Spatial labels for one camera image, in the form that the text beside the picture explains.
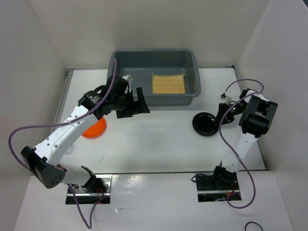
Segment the yellow woven bamboo mat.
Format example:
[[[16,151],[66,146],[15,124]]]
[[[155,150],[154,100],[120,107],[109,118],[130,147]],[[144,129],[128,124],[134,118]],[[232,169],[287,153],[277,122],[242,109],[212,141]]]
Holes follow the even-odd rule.
[[[185,94],[185,74],[157,75],[152,73],[152,94]]]

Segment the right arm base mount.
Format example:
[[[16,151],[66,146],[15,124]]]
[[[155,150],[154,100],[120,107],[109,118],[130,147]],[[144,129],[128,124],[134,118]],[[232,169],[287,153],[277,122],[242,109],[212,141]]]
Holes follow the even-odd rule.
[[[212,175],[204,173],[195,174],[191,181],[197,189],[198,202],[241,201],[241,193],[237,178],[232,183],[214,179]]]

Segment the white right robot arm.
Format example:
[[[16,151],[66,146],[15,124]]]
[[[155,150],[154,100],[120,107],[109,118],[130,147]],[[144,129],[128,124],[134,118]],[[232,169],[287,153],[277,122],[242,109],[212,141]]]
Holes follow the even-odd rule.
[[[250,147],[268,132],[278,107],[277,103],[252,89],[243,90],[240,100],[239,103],[227,102],[218,105],[217,124],[230,124],[235,116],[240,115],[241,136],[237,145],[231,149],[236,153],[221,161],[214,169],[211,184],[216,189],[222,189],[226,184],[234,184],[241,161]]]

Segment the orange plastic bowl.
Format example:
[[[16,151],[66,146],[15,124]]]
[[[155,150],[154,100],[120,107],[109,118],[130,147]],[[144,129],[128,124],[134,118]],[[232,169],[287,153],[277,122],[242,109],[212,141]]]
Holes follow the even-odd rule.
[[[97,123],[88,128],[82,136],[87,139],[96,139],[100,137],[106,130],[107,123],[104,118],[101,118]]]

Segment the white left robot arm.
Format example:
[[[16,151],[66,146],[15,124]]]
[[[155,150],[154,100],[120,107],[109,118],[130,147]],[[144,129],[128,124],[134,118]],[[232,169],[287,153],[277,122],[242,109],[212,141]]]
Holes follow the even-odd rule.
[[[112,111],[116,112],[117,118],[150,112],[141,87],[136,89],[138,99],[134,100],[131,82],[130,75],[110,76],[105,85],[86,92],[79,99],[65,125],[35,147],[26,146],[21,151],[28,169],[47,189],[67,183],[78,185],[88,193],[102,186],[103,182],[87,167],[65,166],[61,159],[87,129]]]

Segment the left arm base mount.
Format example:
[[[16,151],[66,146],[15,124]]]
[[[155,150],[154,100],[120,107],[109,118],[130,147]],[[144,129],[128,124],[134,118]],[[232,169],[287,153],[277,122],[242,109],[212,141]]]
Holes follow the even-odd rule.
[[[110,204],[112,175],[97,174],[96,177],[100,180],[100,184],[93,186],[90,190],[71,184],[72,190],[67,190],[65,204],[76,204],[72,191],[80,205],[93,205],[98,201],[99,204]]]

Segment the black round dish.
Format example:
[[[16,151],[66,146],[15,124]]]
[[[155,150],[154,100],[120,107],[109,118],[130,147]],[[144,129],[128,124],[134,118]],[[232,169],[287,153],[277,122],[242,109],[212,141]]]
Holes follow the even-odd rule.
[[[192,120],[193,129],[201,136],[212,137],[218,132],[216,117],[207,112],[201,112]]]

